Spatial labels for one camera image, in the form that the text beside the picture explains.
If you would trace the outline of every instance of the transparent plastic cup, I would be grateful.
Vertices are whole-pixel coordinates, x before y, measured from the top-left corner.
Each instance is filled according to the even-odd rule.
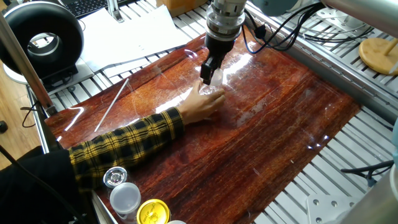
[[[133,183],[123,183],[115,187],[109,198],[113,210],[127,224],[137,223],[137,209],[141,203],[141,194]]]
[[[186,223],[183,221],[174,220],[174,221],[168,222],[167,224],[186,224]]]

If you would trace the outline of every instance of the yellow plaid shirt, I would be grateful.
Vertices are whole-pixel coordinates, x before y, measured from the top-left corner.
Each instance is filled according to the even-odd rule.
[[[69,157],[79,191],[101,186],[109,168],[135,166],[183,133],[180,112],[170,108],[71,147]]]

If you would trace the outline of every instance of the wooden circular disc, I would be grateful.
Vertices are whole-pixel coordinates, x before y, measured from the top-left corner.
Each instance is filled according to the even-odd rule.
[[[389,74],[398,62],[398,47],[395,46],[387,56],[383,55],[389,43],[388,40],[381,38],[366,39],[359,45],[359,56],[366,65],[381,74],[398,75],[398,68]]]

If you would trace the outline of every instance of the wooden board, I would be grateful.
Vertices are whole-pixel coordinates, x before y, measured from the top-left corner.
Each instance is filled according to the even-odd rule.
[[[249,45],[256,44],[249,39]],[[207,54],[200,36],[131,76],[130,88],[96,133],[123,82],[46,122],[67,148],[167,109],[189,92]],[[224,107],[129,169],[142,202],[165,201],[173,220],[251,223],[359,110],[352,98],[287,54],[269,49],[249,54],[242,37],[223,70]]]

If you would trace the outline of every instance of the yellow cap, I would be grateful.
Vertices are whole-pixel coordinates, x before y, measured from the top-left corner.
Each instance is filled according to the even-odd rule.
[[[170,210],[166,203],[159,199],[144,202],[138,209],[138,224],[166,224],[170,219]]]

